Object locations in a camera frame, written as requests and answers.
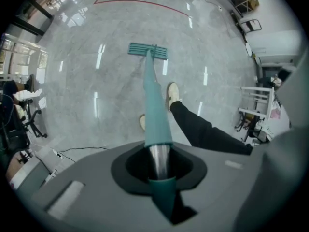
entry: marble floor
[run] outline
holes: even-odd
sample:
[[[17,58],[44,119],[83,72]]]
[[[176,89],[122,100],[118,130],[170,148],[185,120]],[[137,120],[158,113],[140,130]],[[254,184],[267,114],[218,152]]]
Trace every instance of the marble floor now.
[[[207,1],[53,0],[45,6],[55,17],[37,43],[46,65],[28,68],[37,76],[32,109],[42,109],[36,123],[48,134],[30,135],[38,157],[61,171],[73,162],[53,150],[110,149],[144,139],[144,58],[127,54],[130,42],[166,47],[168,61],[154,61],[164,97],[168,83],[176,82],[191,111],[233,135],[239,87],[254,85],[254,63],[228,12]],[[43,19],[36,13],[30,22],[39,26]],[[19,38],[35,42],[25,31]],[[189,144],[171,113],[169,122],[173,140]],[[99,150],[65,155],[76,161]]]

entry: metal pole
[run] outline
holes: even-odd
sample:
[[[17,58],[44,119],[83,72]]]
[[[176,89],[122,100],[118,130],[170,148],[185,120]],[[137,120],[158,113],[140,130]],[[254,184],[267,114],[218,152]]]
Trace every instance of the metal pole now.
[[[262,98],[268,98],[268,95],[260,95],[260,94],[255,94],[255,93],[249,93],[249,95],[262,97]]]
[[[240,89],[271,92],[271,88],[267,88],[267,87],[244,87],[244,86],[241,86]]]
[[[18,18],[17,16],[15,16],[13,18],[12,24],[15,26],[20,27],[23,30],[28,31],[29,33],[32,33],[34,35],[44,35],[44,32],[38,28],[36,28],[35,26],[29,24],[28,22]]]
[[[44,16],[48,19],[51,19],[53,16],[49,14],[42,6],[40,6],[35,0],[28,0],[28,2],[35,7],[38,11],[40,11]]]
[[[16,53],[16,54],[22,54],[22,55],[25,55],[25,56],[31,56],[29,54],[24,54],[24,53],[21,53],[21,52],[16,52],[16,51],[8,50],[8,49],[2,49],[2,51],[12,52],[12,53]]]
[[[154,145],[149,147],[151,154],[150,179],[165,180],[171,178],[169,164],[169,145]]]

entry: flat mop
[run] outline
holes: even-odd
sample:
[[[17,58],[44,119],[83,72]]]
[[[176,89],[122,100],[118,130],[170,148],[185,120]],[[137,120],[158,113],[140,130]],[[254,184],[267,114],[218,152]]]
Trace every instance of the flat mop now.
[[[170,147],[173,140],[161,86],[157,82],[154,59],[167,59],[166,48],[156,45],[131,43],[129,54],[146,56],[144,72],[145,148],[150,151],[153,176],[149,176],[152,198],[160,211],[171,218],[176,196],[176,178],[170,171]]]

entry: leg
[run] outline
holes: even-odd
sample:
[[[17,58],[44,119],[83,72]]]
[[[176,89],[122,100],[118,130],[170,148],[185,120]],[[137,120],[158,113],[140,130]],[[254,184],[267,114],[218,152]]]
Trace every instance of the leg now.
[[[25,90],[25,85],[24,84],[17,83],[17,82],[15,82],[15,84],[17,86],[17,92]]]
[[[252,149],[241,141],[212,127],[210,122],[190,112],[179,101],[179,91],[175,83],[168,87],[168,95],[169,109],[192,146],[234,154],[251,154]]]
[[[26,108],[26,106],[27,106],[27,101],[19,101],[19,100],[16,99],[15,97],[14,97],[13,101],[14,101],[14,105],[19,105],[19,106],[21,106],[21,108],[22,108],[23,110],[25,110],[25,108]]]

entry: foot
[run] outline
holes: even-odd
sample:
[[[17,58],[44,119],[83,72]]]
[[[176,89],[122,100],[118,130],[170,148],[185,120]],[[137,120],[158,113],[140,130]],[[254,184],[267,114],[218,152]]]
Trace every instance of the foot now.
[[[169,111],[170,111],[170,106],[174,103],[179,101],[179,89],[176,83],[171,83],[168,86],[168,101],[169,101]]]
[[[33,90],[34,90],[34,74],[31,74],[29,76],[28,81],[26,81],[25,90],[33,93]]]
[[[140,116],[140,127],[145,130],[145,114]]]

